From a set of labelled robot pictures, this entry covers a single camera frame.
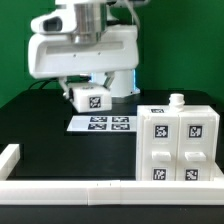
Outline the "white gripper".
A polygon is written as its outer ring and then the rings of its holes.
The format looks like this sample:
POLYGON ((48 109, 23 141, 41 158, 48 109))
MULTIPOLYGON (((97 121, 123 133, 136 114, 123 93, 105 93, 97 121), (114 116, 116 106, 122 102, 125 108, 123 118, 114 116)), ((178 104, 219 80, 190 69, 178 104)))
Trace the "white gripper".
POLYGON ((105 11, 54 11, 31 21, 29 73, 35 78, 59 78, 72 99, 68 76, 106 73, 109 89, 116 71, 132 70, 139 62, 137 27, 109 25, 105 11))

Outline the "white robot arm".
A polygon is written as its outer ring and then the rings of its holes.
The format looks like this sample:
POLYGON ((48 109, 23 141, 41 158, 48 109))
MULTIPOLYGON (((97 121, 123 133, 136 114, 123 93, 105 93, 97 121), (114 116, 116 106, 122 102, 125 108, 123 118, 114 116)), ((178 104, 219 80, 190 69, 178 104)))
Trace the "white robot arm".
POLYGON ((56 9, 34 18, 28 69, 36 79, 66 83, 83 74, 133 70, 139 63, 137 7, 151 0, 55 0, 56 9))

